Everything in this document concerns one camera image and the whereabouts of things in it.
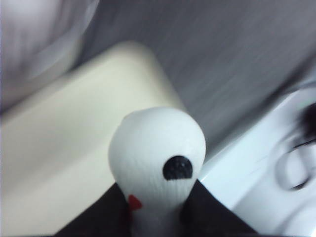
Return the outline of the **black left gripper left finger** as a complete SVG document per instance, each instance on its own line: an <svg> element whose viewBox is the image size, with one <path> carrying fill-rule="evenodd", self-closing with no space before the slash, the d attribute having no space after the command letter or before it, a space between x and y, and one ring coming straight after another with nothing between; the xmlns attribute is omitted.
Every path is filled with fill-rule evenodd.
<svg viewBox="0 0 316 237"><path fill-rule="evenodd" d="M93 205L59 230L56 237L130 237L128 205L113 184Z"/></svg>

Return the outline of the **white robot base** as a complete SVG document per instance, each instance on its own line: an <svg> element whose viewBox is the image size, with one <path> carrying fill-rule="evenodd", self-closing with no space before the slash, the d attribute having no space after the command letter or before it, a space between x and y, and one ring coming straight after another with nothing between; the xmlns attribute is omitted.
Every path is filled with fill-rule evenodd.
<svg viewBox="0 0 316 237"><path fill-rule="evenodd" d="M261 234L316 234L316 141L299 121L315 101L314 88L290 93L202 168L201 183Z"/></svg>

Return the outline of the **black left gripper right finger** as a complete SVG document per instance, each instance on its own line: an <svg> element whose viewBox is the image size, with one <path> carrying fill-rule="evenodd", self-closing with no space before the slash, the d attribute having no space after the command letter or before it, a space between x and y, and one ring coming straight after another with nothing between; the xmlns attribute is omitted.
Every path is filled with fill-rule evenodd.
<svg viewBox="0 0 316 237"><path fill-rule="evenodd" d="M197 180L180 214L182 237L244 237L258 233Z"/></svg>

